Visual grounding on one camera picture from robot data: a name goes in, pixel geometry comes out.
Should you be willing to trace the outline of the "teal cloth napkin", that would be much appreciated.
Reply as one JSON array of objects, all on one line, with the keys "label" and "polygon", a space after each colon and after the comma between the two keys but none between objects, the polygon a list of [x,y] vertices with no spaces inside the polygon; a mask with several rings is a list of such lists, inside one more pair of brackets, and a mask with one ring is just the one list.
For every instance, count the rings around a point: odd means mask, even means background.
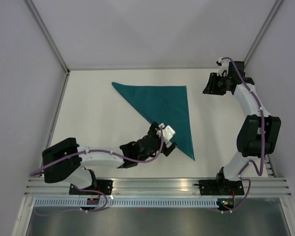
[{"label": "teal cloth napkin", "polygon": [[178,149],[195,160],[186,86],[112,86],[149,123],[171,126]]}]

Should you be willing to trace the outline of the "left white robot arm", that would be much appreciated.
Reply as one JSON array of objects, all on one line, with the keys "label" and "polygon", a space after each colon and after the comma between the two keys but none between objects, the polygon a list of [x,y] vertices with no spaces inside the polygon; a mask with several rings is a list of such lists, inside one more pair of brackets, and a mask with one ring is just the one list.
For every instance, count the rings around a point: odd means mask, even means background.
[{"label": "left white robot arm", "polygon": [[41,172],[47,184],[67,182],[91,195],[99,188],[91,167],[128,169],[169,156],[177,144],[172,142],[175,130],[164,123],[153,122],[145,136],[117,148],[92,148],[67,138],[42,152]]}]

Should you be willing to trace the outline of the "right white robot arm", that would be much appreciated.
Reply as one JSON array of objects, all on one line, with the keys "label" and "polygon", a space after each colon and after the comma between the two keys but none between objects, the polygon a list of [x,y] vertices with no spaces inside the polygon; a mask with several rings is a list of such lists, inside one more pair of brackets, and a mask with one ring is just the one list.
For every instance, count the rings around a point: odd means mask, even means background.
[{"label": "right white robot arm", "polygon": [[199,190],[202,196],[243,196],[243,174],[253,166],[257,176],[263,175],[265,157],[274,152],[281,119],[272,116],[262,104],[255,82],[245,76],[244,62],[224,57],[216,63],[219,70],[210,74],[203,94],[230,92],[240,103],[245,120],[236,139],[237,152],[214,180],[200,180]]}]

